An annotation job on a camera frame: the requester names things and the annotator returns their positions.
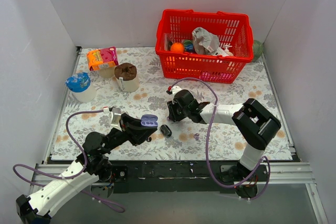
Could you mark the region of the lavender earbud charging case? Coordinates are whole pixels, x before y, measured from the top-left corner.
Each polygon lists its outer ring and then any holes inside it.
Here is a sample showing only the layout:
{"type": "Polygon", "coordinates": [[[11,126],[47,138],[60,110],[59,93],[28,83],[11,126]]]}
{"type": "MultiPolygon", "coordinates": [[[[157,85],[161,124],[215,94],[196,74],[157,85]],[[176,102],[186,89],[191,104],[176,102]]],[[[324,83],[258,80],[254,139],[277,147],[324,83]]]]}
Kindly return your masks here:
{"type": "Polygon", "coordinates": [[[141,116],[141,125],[144,127],[157,127],[158,117],[153,114],[145,114],[141,116]]]}

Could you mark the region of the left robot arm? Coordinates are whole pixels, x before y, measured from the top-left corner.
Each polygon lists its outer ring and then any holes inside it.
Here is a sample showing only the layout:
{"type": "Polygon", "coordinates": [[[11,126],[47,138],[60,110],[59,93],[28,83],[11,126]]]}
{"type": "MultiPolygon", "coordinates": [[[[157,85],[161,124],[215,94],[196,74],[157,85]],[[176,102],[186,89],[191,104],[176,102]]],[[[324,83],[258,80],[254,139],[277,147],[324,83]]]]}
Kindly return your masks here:
{"type": "Polygon", "coordinates": [[[136,119],[117,108],[107,112],[111,114],[112,126],[108,134],[89,133],[80,146],[81,154],[61,174],[49,175],[51,182],[39,191],[16,199],[22,223],[50,223],[57,211],[86,187],[95,182],[113,186],[115,181],[125,179],[127,169],[113,166],[107,156],[125,142],[138,146],[151,141],[158,129],[158,118],[145,114],[136,119]]]}

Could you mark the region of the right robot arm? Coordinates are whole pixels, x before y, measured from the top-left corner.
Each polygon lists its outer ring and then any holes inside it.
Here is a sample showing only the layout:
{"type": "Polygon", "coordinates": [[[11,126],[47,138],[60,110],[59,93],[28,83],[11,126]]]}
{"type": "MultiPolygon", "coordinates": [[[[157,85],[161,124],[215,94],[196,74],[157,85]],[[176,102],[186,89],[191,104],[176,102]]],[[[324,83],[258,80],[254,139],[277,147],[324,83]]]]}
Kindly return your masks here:
{"type": "Polygon", "coordinates": [[[233,179],[248,181],[256,174],[256,166],[266,147],[281,128],[280,121],[255,99],[242,104],[217,105],[210,102],[198,102],[192,93],[180,87],[167,90],[172,100],[167,103],[169,119],[179,122],[185,118],[194,123],[220,123],[236,126],[247,146],[236,168],[229,170],[233,179]]]}

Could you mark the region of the black earbud charging case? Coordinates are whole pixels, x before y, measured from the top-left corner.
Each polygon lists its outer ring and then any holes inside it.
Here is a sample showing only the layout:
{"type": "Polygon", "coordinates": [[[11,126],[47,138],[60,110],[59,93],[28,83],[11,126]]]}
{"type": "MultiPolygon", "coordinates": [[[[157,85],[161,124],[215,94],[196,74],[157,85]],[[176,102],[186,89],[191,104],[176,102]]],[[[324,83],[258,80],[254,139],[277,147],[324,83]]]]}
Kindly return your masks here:
{"type": "Polygon", "coordinates": [[[160,126],[160,131],[165,137],[171,137],[172,136],[172,131],[166,124],[163,124],[163,125],[160,126]]]}

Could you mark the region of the brown topped paper roll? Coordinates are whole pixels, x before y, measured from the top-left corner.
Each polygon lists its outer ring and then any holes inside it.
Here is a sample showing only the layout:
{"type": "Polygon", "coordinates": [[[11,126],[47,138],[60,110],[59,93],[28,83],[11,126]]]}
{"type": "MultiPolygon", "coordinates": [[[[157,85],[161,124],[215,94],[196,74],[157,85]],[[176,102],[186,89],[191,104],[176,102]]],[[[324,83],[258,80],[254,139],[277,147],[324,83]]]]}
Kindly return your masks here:
{"type": "Polygon", "coordinates": [[[140,86],[137,68],[131,63],[116,66],[114,75],[119,88],[124,92],[135,92],[140,86]]]}

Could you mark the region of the beige cup under package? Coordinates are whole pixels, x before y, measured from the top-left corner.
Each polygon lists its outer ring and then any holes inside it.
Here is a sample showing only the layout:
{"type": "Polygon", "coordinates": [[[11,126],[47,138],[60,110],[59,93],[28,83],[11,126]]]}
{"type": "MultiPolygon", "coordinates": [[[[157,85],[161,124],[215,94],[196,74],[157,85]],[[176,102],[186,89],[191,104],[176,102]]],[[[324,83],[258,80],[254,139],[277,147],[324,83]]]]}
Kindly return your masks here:
{"type": "Polygon", "coordinates": [[[98,70],[98,75],[104,79],[114,77],[115,67],[109,67],[98,70]]]}

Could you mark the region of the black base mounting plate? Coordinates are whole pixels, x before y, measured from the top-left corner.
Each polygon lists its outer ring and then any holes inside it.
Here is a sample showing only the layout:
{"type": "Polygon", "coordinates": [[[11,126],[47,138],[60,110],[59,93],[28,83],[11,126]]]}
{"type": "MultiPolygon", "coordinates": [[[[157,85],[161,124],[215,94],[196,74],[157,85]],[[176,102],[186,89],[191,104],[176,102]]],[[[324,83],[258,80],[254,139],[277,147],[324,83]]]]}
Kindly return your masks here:
{"type": "MultiPolygon", "coordinates": [[[[113,161],[112,176],[99,181],[109,193],[195,192],[211,191],[234,194],[234,188],[223,188],[211,178],[205,161],[113,161]]],[[[210,161],[215,178],[225,185],[243,180],[237,161],[210,161]]],[[[257,186],[266,182],[268,171],[260,165],[252,179],[244,184],[256,194],[257,186]]]]}

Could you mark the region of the orange fruit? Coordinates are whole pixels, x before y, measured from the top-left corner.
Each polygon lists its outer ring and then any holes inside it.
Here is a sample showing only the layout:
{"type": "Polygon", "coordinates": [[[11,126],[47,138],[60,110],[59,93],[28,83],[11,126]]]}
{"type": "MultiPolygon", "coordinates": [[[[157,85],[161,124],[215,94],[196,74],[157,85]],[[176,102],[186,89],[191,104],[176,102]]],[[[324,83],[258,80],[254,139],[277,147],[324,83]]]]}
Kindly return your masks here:
{"type": "Polygon", "coordinates": [[[182,54],[184,52],[184,45],[182,43],[175,42],[171,45],[170,51],[182,54]]]}

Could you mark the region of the blue lidded white cup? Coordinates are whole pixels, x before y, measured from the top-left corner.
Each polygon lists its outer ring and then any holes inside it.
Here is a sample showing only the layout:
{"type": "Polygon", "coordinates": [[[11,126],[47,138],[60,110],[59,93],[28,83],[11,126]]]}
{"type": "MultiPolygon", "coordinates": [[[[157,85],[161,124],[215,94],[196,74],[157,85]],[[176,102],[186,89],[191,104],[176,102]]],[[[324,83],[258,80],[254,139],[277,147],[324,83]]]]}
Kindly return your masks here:
{"type": "Polygon", "coordinates": [[[75,99],[81,103],[91,102],[96,97],[96,89],[86,72],[72,75],[65,81],[65,85],[71,91],[75,99]]]}

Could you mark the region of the blue green item in basket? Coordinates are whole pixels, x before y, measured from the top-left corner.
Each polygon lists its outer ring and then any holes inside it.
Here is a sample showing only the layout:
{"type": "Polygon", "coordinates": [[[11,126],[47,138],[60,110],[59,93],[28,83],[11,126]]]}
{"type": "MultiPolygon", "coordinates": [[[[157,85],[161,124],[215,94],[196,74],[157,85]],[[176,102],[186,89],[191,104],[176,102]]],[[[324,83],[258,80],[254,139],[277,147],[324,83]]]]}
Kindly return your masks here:
{"type": "Polygon", "coordinates": [[[190,53],[194,53],[194,45],[193,45],[193,41],[192,40],[183,40],[182,42],[183,46],[184,46],[184,51],[185,52],[190,52],[190,53]]]}

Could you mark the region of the orange pink snack package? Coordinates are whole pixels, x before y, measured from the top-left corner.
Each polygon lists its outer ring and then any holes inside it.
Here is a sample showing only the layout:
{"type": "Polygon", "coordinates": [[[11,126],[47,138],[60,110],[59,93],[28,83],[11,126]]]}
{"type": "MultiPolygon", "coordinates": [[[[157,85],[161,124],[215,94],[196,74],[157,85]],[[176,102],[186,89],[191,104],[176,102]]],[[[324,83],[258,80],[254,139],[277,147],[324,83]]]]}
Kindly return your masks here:
{"type": "Polygon", "coordinates": [[[91,50],[87,53],[88,68],[90,71],[98,71],[117,66],[118,55],[115,47],[91,50]]]}

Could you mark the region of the red plastic shopping basket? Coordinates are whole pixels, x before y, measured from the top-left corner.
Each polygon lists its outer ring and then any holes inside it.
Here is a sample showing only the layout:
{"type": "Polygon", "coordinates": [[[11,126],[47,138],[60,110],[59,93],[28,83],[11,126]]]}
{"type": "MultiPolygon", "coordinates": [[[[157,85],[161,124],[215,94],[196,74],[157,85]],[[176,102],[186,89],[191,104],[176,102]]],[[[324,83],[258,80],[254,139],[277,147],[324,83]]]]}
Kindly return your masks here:
{"type": "Polygon", "coordinates": [[[230,84],[254,56],[246,14],[166,9],[156,38],[163,75],[171,79],[230,84]]]}

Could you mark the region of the clear plastic packet in basket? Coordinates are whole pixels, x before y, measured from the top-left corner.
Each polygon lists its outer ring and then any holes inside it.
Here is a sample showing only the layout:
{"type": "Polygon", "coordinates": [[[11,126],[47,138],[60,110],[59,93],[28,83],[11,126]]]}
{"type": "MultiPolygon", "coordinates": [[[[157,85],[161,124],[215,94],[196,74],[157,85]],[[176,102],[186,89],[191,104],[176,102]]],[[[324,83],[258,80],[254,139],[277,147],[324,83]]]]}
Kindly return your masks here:
{"type": "Polygon", "coordinates": [[[175,38],[172,33],[164,33],[164,50],[170,51],[171,46],[174,44],[175,38]]]}

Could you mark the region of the crumpled grey paper bag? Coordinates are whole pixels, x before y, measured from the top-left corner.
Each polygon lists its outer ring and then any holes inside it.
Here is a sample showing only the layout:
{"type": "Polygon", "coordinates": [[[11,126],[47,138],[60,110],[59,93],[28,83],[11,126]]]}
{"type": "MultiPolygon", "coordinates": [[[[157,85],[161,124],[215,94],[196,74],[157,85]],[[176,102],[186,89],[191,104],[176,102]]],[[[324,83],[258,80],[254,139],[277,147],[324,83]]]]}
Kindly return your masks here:
{"type": "Polygon", "coordinates": [[[192,41],[194,50],[199,55],[211,54],[219,47],[218,36],[202,27],[197,27],[192,31],[192,41]]]}

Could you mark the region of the white pump bottle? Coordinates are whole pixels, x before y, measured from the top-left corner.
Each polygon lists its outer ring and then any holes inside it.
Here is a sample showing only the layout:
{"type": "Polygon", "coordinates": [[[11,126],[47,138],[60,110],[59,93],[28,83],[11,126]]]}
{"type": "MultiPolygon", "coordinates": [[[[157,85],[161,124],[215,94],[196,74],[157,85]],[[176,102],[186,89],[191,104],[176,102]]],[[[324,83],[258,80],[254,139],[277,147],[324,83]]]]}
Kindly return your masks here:
{"type": "Polygon", "coordinates": [[[234,54],[230,52],[231,45],[224,45],[224,48],[218,47],[215,51],[211,53],[212,56],[233,56],[234,54]]]}

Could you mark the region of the green ball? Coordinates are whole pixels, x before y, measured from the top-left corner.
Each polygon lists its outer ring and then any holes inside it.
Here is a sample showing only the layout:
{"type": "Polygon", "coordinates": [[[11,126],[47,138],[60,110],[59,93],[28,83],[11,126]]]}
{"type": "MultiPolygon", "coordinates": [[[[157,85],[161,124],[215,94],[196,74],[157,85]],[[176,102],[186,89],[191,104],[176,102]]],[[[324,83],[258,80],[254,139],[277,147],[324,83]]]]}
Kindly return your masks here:
{"type": "Polygon", "coordinates": [[[252,62],[257,62],[259,58],[263,55],[264,45],[258,40],[254,40],[253,43],[253,59],[252,62]]]}

